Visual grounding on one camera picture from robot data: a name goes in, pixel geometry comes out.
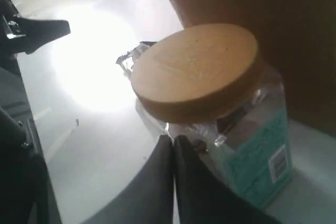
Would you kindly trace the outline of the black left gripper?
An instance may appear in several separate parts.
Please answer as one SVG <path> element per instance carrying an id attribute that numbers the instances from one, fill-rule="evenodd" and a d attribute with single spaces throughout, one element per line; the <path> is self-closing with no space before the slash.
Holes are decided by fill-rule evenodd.
<path id="1" fill-rule="evenodd" d="M 1 58 L 21 52 L 32 54 L 43 45 L 70 33 L 67 20 L 18 17 L 12 1 L 1 0 Z"/>

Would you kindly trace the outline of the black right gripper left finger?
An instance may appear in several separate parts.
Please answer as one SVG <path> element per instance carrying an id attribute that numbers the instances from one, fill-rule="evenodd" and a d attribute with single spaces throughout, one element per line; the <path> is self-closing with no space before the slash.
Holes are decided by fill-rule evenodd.
<path id="1" fill-rule="evenodd" d="M 85 223 L 172 223 L 173 157 L 171 138 L 160 135 L 139 173 L 114 200 Z"/>

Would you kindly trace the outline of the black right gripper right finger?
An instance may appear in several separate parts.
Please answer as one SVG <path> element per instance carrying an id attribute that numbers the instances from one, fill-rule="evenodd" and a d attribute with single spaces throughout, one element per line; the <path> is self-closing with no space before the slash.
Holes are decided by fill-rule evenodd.
<path id="1" fill-rule="evenodd" d="M 184 135 L 174 139 L 180 223 L 280 223 L 222 184 Z"/>

